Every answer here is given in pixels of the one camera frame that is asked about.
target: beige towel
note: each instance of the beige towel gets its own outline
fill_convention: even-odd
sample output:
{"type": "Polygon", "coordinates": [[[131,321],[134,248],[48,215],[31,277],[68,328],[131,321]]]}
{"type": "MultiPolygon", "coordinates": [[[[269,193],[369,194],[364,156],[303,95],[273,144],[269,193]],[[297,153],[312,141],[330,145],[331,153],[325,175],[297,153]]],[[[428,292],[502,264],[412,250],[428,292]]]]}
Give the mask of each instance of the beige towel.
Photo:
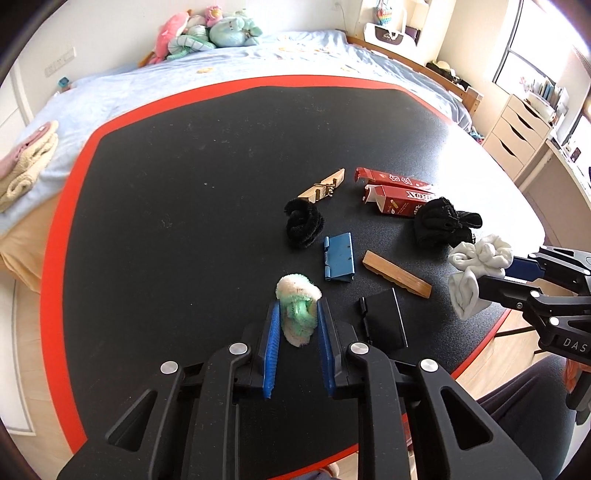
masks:
{"type": "Polygon", "coordinates": [[[57,121],[39,140],[23,150],[12,171],[0,180],[0,213],[32,189],[39,173],[51,160],[57,148],[57,121]]]}

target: pink stuffed toy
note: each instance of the pink stuffed toy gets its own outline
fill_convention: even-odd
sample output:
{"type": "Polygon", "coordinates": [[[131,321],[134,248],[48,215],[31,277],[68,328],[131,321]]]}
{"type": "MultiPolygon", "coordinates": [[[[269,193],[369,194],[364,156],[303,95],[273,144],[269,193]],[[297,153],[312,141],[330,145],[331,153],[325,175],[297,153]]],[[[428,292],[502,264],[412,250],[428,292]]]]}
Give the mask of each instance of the pink stuffed toy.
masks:
{"type": "Polygon", "coordinates": [[[152,65],[166,59],[170,53],[168,51],[168,42],[183,33],[188,21],[189,14],[187,12],[180,12],[179,14],[173,15],[160,28],[160,33],[156,38],[156,45],[154,47],[154,57],[150,59],[148,64],[152,65]]]}
{"type": "Polygon", "coordinates": [[[205,9],[205,20],[207,27],[212,28],[217,22],[222,19],[222,7],[214,5],[205,9]]]}

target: wooden piece with metal clip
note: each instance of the wooden piece with metal clip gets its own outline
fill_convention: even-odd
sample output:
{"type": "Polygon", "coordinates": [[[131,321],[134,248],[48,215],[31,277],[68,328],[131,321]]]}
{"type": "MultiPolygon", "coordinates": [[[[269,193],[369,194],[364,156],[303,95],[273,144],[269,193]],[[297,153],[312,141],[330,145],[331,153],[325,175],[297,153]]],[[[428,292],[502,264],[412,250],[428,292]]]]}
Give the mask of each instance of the wooden piece with metal clip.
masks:
{"type": "Polygon", "coordinates": [[[324,197],[332,197],[337,188],[345,179],[345,169],[341,168],[339,171],[333,173],[330,177],[326,177],[320,183],[314,183],[314,185],[307,189],[298,198],[306,199],[309,202],[317,202],[322,200],[324,197]]]}

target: pink towel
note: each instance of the pink towel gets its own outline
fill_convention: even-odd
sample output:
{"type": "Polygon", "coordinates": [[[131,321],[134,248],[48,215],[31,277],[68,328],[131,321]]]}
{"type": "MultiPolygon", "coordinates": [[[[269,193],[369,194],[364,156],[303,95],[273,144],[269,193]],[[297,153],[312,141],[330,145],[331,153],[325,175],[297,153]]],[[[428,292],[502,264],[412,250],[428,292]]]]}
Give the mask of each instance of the pink towel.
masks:
{"type": "Polygon", "coordinates": [[[0,180],[3,179],[6,175],[8,175],[14,165],[17,164],[18,157],[21,153],[28,147],[31,146],[33,142],[39,140],[48,130],[51,125],[51,122],[47,122],[35,130],[25,141],[16,145],[6,157],[0,159],[0,180]]]}

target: bed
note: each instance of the bed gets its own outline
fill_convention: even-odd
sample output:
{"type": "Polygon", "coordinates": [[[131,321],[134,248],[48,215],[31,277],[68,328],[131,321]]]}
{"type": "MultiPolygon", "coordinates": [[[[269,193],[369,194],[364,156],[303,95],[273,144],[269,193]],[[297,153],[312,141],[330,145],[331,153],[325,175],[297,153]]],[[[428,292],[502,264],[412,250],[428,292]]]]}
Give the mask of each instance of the bed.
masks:
{"type": "Polygon", "coordinates": [[[0,214],[4,266],[30,289],[40,291],[47,235],[59,194],[86,140],[105,122],[175,93],[288,74],[359,77],[400,85],[466,131],[481,99],[474,90],[465,92],[421,65],[340,31],[268,35],[254,47],[220,48],[141,69],[133,65],[85,77],[51,98],[17,139],[21,141],[47,121],[59,121],[59,144],[51,162],[33,189],[0,214]]]}

